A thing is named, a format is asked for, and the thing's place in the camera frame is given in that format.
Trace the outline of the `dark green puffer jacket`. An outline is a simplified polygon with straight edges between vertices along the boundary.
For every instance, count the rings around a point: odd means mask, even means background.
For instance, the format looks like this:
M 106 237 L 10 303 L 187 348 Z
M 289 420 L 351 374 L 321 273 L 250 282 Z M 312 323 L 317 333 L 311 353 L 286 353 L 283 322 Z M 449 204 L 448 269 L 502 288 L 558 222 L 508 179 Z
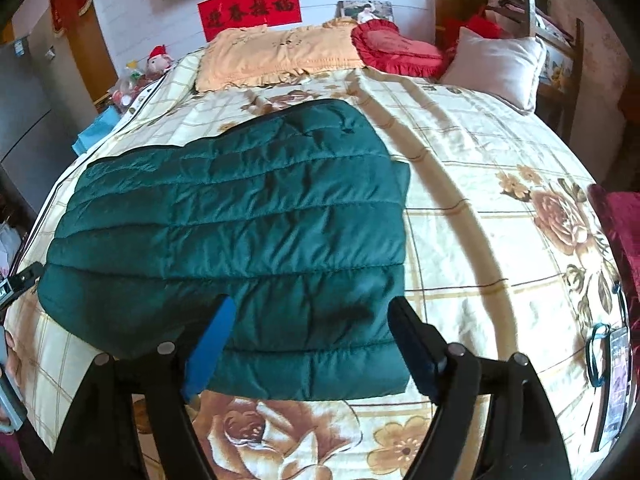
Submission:
M 204 388 L 333 401 L 404 391 L 387 325 L 405 290 L 410 169 L 342 100 L 318 100 L 80 176 L 37 294 L 68 332 L 119 359 L 194 338 L 236 307 Z

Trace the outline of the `cream floral bed quilt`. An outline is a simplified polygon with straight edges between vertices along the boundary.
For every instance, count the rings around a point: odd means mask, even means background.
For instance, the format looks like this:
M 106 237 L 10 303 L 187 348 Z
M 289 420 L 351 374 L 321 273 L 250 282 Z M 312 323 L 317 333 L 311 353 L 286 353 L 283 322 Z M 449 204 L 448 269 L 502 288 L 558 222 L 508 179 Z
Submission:
M 314 99 L 341 99 L 411 167 L 406 293 L 447 340 L 478 356 L 522 352 L 547 391 L 570 469 L 591 477 L 601 411 L 585 344 L 620 325 L 618 277 L 586 195 L 592 177 L 537 116 L 488 94 L 377 70 L 338 70 L 269 87 L 196 93 L 186 56 L 134 116 L 58 179 L 20 265 L 43 260 L 90 160 L 146 144 L 182 145 Z M 435 410 L 398 396 L 290 403 L 206 393 L 195 430 L 223 479 L 398 479 Z

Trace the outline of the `dark red velvet cloth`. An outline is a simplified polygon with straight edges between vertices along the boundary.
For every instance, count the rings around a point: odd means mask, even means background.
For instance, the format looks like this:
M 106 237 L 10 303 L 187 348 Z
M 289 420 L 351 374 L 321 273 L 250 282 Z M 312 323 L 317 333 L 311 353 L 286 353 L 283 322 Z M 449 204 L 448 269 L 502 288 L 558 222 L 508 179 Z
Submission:
M 630 344 L 639 364 L 639 250 L 640 205 L 636 192 L 608 192 L 601 185 L 588 188 L 588 198 L 610 243 L 626 299 Z

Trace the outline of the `grey refrigerator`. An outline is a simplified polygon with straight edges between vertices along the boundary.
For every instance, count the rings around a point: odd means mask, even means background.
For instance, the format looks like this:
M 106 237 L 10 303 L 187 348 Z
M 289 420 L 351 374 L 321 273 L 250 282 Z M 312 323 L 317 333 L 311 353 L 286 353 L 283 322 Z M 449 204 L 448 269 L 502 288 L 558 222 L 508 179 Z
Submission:
M 72 124 L 44 83 L 30 38 L 2 44 L 2 188 L 35 217 L 75 158 Z

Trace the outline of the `blue box beside bed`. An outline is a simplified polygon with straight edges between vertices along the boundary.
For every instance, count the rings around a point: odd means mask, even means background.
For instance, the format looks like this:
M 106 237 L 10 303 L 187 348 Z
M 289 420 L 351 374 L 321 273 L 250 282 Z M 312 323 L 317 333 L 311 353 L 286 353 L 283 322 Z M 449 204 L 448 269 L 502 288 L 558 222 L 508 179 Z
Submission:
M 104 136 L 107 136 L 119 121 L 120 114 L 117 107 L 114 105 L 107 107 L 104 112 L 96 116 L 96 119 L 87 128 L 78 134 L 76 141 L 72 145 L 76 155 L 80 156 L 87 153 L 88 149 L 101 141 Z

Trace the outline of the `white satin pillow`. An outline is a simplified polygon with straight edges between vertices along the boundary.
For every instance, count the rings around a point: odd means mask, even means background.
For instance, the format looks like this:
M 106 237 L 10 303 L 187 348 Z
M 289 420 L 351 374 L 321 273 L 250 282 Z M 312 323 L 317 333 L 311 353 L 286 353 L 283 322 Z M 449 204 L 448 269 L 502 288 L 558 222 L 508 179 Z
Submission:
M 462 27 L 456 54 L 439 81 L 490 94 L 529 114 L 536 107 L 546 56 L 537 37 L 487 39 Z

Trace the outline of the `plush doll with red hat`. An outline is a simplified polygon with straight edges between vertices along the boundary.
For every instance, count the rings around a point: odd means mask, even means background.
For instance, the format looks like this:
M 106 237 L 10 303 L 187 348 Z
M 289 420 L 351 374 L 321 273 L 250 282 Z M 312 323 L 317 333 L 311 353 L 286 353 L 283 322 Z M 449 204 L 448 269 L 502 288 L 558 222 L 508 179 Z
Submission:
M 145 66 L 145 76 L 149 80 L 157 80 L 171 69 L 174 60 L 168 54 L 166 46 L 160 44 L 153 48 Z

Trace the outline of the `orange fringed pillow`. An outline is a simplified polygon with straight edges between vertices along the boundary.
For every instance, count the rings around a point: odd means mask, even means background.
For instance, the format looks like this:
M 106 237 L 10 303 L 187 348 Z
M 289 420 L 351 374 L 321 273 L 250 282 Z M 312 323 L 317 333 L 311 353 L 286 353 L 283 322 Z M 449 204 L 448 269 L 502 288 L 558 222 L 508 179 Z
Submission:
M 229 28 L 205 49 L 195 88 L 261 87 L 298 76 L 364 66 L 352 44 L 357 23 L 334 18 L 321 25 L 277 30 L 266 25 Z

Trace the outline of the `red heart-shaped cushion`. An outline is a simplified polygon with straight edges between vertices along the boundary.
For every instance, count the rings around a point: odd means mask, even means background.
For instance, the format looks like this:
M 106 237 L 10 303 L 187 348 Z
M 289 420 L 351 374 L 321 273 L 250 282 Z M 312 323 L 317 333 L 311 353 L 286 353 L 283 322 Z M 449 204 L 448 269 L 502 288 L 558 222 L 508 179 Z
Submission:
M 438 79 L 449 65 L 447 55 L 434 44 L 402 36 L 390 21 L 357 25 L 352 44 L 365 66 L 388 74 Z

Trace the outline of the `framed photo on headboard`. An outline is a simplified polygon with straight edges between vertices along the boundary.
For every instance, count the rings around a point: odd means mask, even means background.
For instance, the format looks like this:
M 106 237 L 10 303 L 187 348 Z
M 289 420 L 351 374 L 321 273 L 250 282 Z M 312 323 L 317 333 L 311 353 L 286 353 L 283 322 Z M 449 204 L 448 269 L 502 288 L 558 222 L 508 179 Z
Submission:
M 378 0 L 340 0 L 337 11 L 341 18 L 352 18 L 358 24 L 372 20 L 394 21 L 393 5 Z

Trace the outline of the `red banner with characters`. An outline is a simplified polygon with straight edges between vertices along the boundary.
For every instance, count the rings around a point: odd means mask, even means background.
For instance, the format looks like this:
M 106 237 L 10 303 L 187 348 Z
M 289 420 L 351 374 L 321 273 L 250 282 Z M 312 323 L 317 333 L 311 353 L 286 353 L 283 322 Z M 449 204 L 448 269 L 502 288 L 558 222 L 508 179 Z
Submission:
M 280 26 L 303 21 L 299 0 L 206 0 L 198 4 L 205 40 L 229 28 Z

